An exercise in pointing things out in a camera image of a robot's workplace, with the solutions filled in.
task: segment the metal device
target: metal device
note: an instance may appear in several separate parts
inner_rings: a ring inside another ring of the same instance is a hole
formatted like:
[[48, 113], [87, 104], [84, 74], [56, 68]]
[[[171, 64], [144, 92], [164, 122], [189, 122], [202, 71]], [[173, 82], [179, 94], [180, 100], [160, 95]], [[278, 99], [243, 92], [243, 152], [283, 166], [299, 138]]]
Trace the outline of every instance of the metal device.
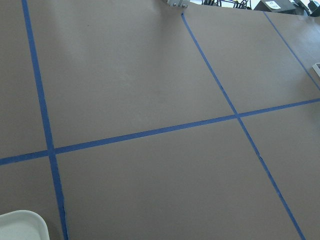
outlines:
[[171, 7], [187, 8], [190, 0], [164, 0]]

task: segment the label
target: label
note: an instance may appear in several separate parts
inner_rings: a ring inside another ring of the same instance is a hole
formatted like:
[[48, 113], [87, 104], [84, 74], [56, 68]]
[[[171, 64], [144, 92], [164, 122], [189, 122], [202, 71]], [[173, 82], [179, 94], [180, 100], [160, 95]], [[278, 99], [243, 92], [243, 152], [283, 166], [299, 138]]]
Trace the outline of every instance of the label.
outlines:
[[281, 9], [275, 1], [266, 1], [265, 3], [272, 9]]

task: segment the plastic tray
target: plastic tray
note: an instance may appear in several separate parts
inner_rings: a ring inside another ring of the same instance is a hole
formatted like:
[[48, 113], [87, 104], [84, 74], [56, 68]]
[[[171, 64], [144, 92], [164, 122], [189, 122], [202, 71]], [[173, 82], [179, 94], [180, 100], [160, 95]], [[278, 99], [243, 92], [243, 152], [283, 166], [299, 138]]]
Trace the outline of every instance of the plastic tray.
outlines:
[[50, 240], [46, 222], [33, 211], [0, 215], [0, 240]]

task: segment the blue painter's tape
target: blue painter's tape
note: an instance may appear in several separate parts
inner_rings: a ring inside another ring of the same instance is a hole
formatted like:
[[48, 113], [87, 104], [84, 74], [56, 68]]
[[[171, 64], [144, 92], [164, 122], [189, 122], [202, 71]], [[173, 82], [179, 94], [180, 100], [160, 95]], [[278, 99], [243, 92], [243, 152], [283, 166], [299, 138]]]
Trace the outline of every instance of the blue painter's tape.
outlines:
[[273, 112], [281, 109], [288, 109], [288, 108], [293, 108], [297, 106], [302, 106], [302, 105], [308, 105], [308, 104], [313, 104], [313, 103], [318, 103], [320, 102], [320, 98], [312, 99], [312, 100], [307, 100], [307, 101], [300, 101], [296, 103], [290, 103], [290, 104], [285, 104], [281, 106], [273, 106], [273, 107], [268, 107], [264, 109], [259, 109], [259, 110], [254, 110], [254, 111], [248, 111], [244, 113], [239, 113], [239, 116], [241, 118], [243, 117], [248, 117], [252, 115], [258, 115], [258, 114], [263, 114], [263, 113], [268, 113], [268, 112]]
[[290, 50], [290, 52], [292, 53], [292, 55], [295, 57], [295, 59], [299, 62], [299, 64], [301, 65], [301, 67], [303, 68], [303, 70], [306, 72], [306, 74], [310, 77], [310, 79], [313, 81], [313, 83], [315, 84], [315, 86], [318, 88], [318, 90], [320, 90], [320, 86], [317, 84], [316, 80], [311, 76], [311, 74], [308, 72], [308, 70], [305, 68], [305, 66], [303, 65], [303, 63], [300, 61], [300, 59], [298, 58], [298, 56], [295, 54], [295, 52], [292, 50], [292, 48], [290, 47], [290, 45], [288, 44], [288, 42], [285, 40], [285, 38], [282, 36], [282, 34], [279, 32], [279, 30], [277, 29], [277, 27], [274, 25], [274, 23], [271, 21], [271, 19], [269, 18], [269, 16], [263, 12], [263, 14], [265, 15], [265, 17], [268, 19], [268, 21], [271, 23], [271, 25], [273, 26], [274, 30], [276, 31], [276, 33], [280, 36], [280, 38], [282, 39], [282, 41], [284, 42], [284, 44], [287, 46], [287, 48]]
[[41, 74], [40, 74], [36, 44], [35, 44], [35, 39], [32, 31], [30, 15], [29, 15], [28, 3], [27, 3], [27, 0], [21, 0], [21, 3], [22, 3], [23, 15], [24, 15], [26, 33], [28, 36], [35, 85], [36, 85], [36, 90], [38, 94], [43, 130], [45, 135], [45, 141], [47, 145], [47, 153], [50, 160], [53, 185], [54, 185], [57, 205], [59, 209], [59, 214], [60, 214], [61, 227], [62, 227], [64, 240], [68, 240], [66, 213], [64, 208], [64, 196], [62, 192], [62, 185], [61, 185], [61, 180], [60, 180], [60, 175], [58, 170], [58, 163], [57, 163], [57, 159], [54, 151], [54, 143], [53, 143], [53, 138], [52, 138], [52, 133], [50, 128], [47, 104], [45, 100], [45, 92], [44, 92]]
[[38, 159], [42, 157], [48, 156], [48, 151], [37, 151], [33, 153], [28, 153], [28, 154], [23, 154], [19, 156], [9, 156], [5, 158], [0, 159], [0, 166], [1, 165], [6, 165], [6, 164], [13, 164], [13, 163], [18, 163], [18, 162], [23, 162], [27, 160], [32, 160], [32, 159]]
[[202, 56], [205, 64], [208, 66], [208, 68], [209, 68], [209, 70], [210, 70], [213, 78], [215, 79], [216, 83], [218, 84], [218, 86], [219, 86], [220, 90], [222, 91], [222, 93], [223, 93], [226, 101], [228, 102], [228, 104], [229, 104], [229, 106], [231, 107], [234, 115], [236, 116], [236, 118], [237, 118], [237, 120], [238, 120], [238, 122], [239, 122], [239, 124], [240, 124], [240, 126], [241, 126], [241, 128], [242, 128], [242, 130], [244, 131], [246, 137], [248, 138], [248, 140], [249, 140], [249, 142], [250, 142], [250, 144], [251, 144], [251, 146], [252, 146], [255, 154], [257, 155], [260, 163], [262, 164], [263, 169], [265, 170], [268, 178], [270, 179], [270, 181], [271, 181], [271, 183], [272, 183], [272, 185], [273, 185], [276, 193], [278, 194], [278, 196], [279, 196], [279, 198], [280, 198], [280, 200], [281, 200], [281, 202], [282, 202], [282, 204], [283, 204], [286, 212], [288, 213], [288, 215], [289, 215], [292, 223], [294, 224], [295, 229], [297, 230], [300, 238], [301, 238], [302, 240], [305, 240], [306, 238], [305, 238], [304, 234], [302, 233], [302, 231], [301, 231], [301, 229], [300, 229], [300, 227], [299, 227], [299, 225], [298, 225], [298, 223], [297, 223], [297, 221], [296, 221], [293, 213], [291, 212], [291, 210], [290, 210], [287, 202], [285, 201], [284, 197], [282, 196], [282, 194], [281, 194], [281, 192], [280, 192], [280, 189], [279, 189], [278, 185], [276, 184], [276, 181], [274, 180], [273, 176], [271, 175], [271, 173], [270, 173], [270, 171], [269, 171], [269, 169], [268, 169], [265, 161], [264, 161], [263, 158], [261, 157], [260, 152], [259, 152], [256, 144], [254, 143], [252, 137], [250, 136], [250, 134], [249, 134], [249, 132], [248, 132], [245, 124], [243, 123], [240, 115], [238, 114], [238, 112], [237, 112], [236, 108], [234, 107], [233, 103], [231, 102], [229, 96], [227, 95], [226, 91], [224, 90], [223, 86], [221, 85], [221, 83], [220, 83], [220, 81], [219, 81], [219, 79], [218, 79], [215, 71], [214, 71], [213, 68], [211, 67], [211, 65], [210, 65], [210, 63], [209, 63], [206, 55], [205, 55], [204, 52], [202, 51], [202, 49], [201, 49], [201, 47], [200, 47], [200, 45], [199, 45], [196, 37], [194, 36], [193, 32], [191, 31], [191, 29], [190, 29], [190, 27], [189, 27], [189, 24], [188, 24], [188, 22], [187, 22], [187, 20], [186, 20], [186, 18], [185, 18], [184, 13], [181, 14], [181, 17], [182, 17], [182, 20], [183, 20], [183, 22], [184, 22], [184, 25], [185, 25], [186, 29], [188, 30], [188, 32], [189, 32], [189, 34], [190, 34], [190, 36], [191, 36], [194, 44], [195, 44], [196, 47], [198, 48], [198, 50], [199, 50], [199, 52], [200, 52], [200, 54], [201, 54], [201, 56]]
[[[278, 111], [278, 110], [282, 110], [282, 109], [288, 109], [288, 108], [293, 108], [293, 107], [308, 105], [308, 104], [313, 104], [313, 103], [319, 103], [319, 102], [320, 102], [320, 98], [316, 98], [316, 99], [307, 100], [307, 101], [300, 101], [300, 102], [295, 102], [295, 103], [290, 103], [290, 104], [285, 104], [285, 105], [280, 105], [280, 106], [273, 106], [273, 107], [268, 107], [268, 108], [264, 108], [264, 109], [243, 112], [243, 113], [239, 113], [238, 115], [241, 118], [243, 118], [243, 117], [259, 115], [259, 114], [263, 114], [263, 113], [268, 113], [268, 112], [273, 112], [273, 111]], [[70, 146], [63, 146], [63, 147], [56, 148], [55, 153], [56, 154], [63, 154], [63, 153], [67, 153], [67, 152], [73, 152], [73, 151], [77, 151], [77, 150], [81, 150], [81, 149], [87, 149], [87, 148], [97, 147], [97, 146], [101, 146], [101, 145], [107, 145], [107, 144], [122, 142], [122, 141], [126, 141], [126, 140], [136, 139], [136, 138], [143, 138], [143, 137], [147, 137], [147, 136], [163, 134], [163, 133], [193, 128], [193, 127], [198, 127], [198, 126], [202, 126], [202, 125], [219, 123], [219, 122], [228, 121], [228, 120], [236, 119], [236, 118], [237, 118], [236, 115], [228, 115], [228, 116], [212, 118], [212, 119], [208, 119], [208, 120], [204, 120], [204, 121], [196, 121], [196, 122], [191, 122], [191, 123], [185, 123], [185, 124], [180, 124], [180, 125], [175, 125], [175, 126], [169, 126], [169, 127], [159, 128], [159, 129], [153, 129], [153, 130], [148, 130], [148, 131], [143, 131], [143, 132], [127, 134], [127, 135], [123, 135], [123, 136], [105, 138], [105, 139], [101, 139], [101, 140], [95, 140], [95, 141], [90, 141], [90, 142], [85, 142], [85, 143], [80, 143], [80, 144], [75, 144], [75, 145], [70, 145]], [[6, 164], [11, 164], [11, 163], [23, 162], [23, 161], [32, 160], [32, 159], [37, 159], [37, 158], [46, 157], [46, 156], [48, 156], [47, 150], [18, 155], [18, 156], [5, 157], [5, 158], [0, 159], [0, 166], [6, 165]]]
[[185, 124], [168, 126], [168, 127], [163, 127], [163, 128], [154, 129], [154, 130], [148, 130], [148, 131], [142, 131], [142, 132], [127, 134], [127, 135], [122, 135], [122, 136], [110, 137], [110, 138], [96, 140], [96, 141], [89, 141], [89, 142], [70, 145], [70, 146], [63, 146], [63, 147], [56, 148], [55, 153], [56, 154], [63, 154], [63, 153], [72, 152], [72, 151], [76, 151], [76, 150], [88, 149], [88, 148], [92, 148], [92, 147], [113, 144], [113, 143], [117, 143], [117, 142], [123, 142], [126, 140], [143, 138], [143, 137], [147, 137], [147, 136], [163, 134], [163, 133], [168, 133], [168, 132], [182, 130], [182, 129], [194, 128], [194, 127], [198, 127], [198, 126], [202, 126], [202, 125], [219, 123], [219, 122], [223, 122], [223, 121], [227, 121], [227, 120], [231, 120], [231, 119], [236, 119], [236, 118], [237, 117], [235, 115], [228, 115], [228, 116], [217, 117], [217, 118], [208, 119], [208, 120], [204, 120], [204, 121], [196, 121], [196, 122], [191, 122], [191, 123], [185, 123]]

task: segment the white plastic container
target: white plastic container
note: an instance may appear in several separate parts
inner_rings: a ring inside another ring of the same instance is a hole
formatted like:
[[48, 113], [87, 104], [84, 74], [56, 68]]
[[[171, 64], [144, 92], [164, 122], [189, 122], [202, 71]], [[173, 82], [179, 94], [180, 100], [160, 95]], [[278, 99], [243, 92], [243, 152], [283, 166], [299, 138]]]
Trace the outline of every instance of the white plastic container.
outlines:
[[33, 211], [0, 215], [0, 240], [50, 240], [45, 220]]

